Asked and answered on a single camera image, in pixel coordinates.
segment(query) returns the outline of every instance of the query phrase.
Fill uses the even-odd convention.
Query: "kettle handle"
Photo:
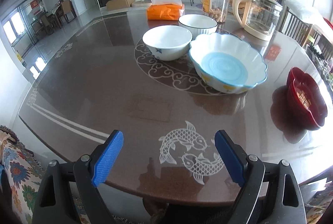
[[[242,27],[245,26],[245,22],[246,22],[248,14],[249,14],[251,1],[252,0],[232,0],[232,11],[233,11],[234,16],[236,17],[237,21],[239,22],[239,24],[242,25]],[[240,19],[239,13],[238,13],[238,6],[241,2],[245,2],[245,10],[244,10],[244,15],[243,15],[243,20]]]

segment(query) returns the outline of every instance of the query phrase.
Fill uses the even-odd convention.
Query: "jar label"
[[[204,0],[204,2],[203,2],[203,10],[204,10],[204,12],[210,13],[211,4],[212,4],[212,0]]]

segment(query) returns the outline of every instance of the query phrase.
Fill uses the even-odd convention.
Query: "glossy tabletop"
[[[210,206],[235,200],[239,187],[213,144],[219,129],[262,161],[289,160],[299,184],[333,165],[332,101],[294,40],[275,33],[269,43],[261,41],[228,16],[218,32],[256,48],[268,78],[247,93],[223,95],[201,81],[188,56],[161,62],[146,49],[141,38],[147,30],[177,23],[147,21],[145,11],[94,19],[48,63],[20,118],[67,161],[90,154],[121,130],[124,145],[106,183],[164,202]],[[326,101],[320,130],[302,129],[289,111],[285,84],[294,66],[316,80]]]

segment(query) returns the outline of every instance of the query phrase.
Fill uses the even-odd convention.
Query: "white bowl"
[[[142,40],[155,58],[168,61],[179,59],[189,50],[192,34],[185,28],[167,25],[150,29]]]
[[[267,79],[262,55],[233,35],[199,35],[189,56],[203,81],[220,92],[242,93]]]
[[[188,29],[195,39],[200,34],[216,32],[217,22],[209,16],[201,14],[185,14],[179,17],[179,25]]]

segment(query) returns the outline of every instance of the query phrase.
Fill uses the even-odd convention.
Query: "jar lid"
[[[266,6],[274,9],[274,10],[277,10],[279,12],[282,11],[283,7],[281,4],[279,4],[278,2],[276,2],[275,0],[257,0],[259,2],[262,2],[264,3]]]

